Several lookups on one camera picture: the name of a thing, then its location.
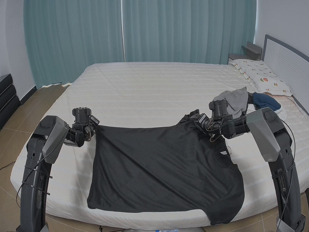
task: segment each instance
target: teal curtain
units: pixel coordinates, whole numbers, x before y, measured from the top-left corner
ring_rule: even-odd
[[[126,61],[227,64],[253,42],[257,0],[123,0]]]
[[[24,0],[24,28],[37,88],[124,61],[120,0]]]

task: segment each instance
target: wall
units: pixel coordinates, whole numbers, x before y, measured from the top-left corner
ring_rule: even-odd
[[[5,35],[6,0],[0,0],[0,76],[10,73]]]
[[[265,34],[309,56],[309,0],[257,0],[254,43],[263,47]]]
[[[35,86],[25,45],[23,1],[0,0],[1,75],[11,73],[19,99]]]

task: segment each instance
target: mattress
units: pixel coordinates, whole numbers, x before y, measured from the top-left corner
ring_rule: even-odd
[[[172,126],[199,109],[209,117],[208,103],[224,90],[251,85],[232,65],[196,63],[131,62],[93,64],[56,100],[46,115],[74,123],[72,109],[89,107],[101,125],[117,127]],[[296,139],[296,157],[301,192],[309,187],[309,117],[292,98],[276,98],[285,108],[286,122]],[[243,175],[245,200],[233,220],[246,218],[277,205],[268,164],[251,134],[227,140],[231,158]],[[26,145],[11,173],[18,189],[26,161]],[[63,145],[52,166],[46,213],[105,226],[158,230],[208,226],[202,210],[184,212],[123,213],[89,209],[87,197],[92,178],[95,140],[81,148]]]

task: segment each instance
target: headboard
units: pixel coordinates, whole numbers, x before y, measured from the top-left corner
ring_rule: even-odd
[[[266,34],[262,60],[290,86],[294,100],[309,115],[309,57]]]

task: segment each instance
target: floral pillowcase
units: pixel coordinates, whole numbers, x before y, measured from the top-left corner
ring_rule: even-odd
[[[291,96],[290,87],[262,60],[236,59],[230,61],[241,74],[248,80],[257,93],[269,93],[272,95]]]

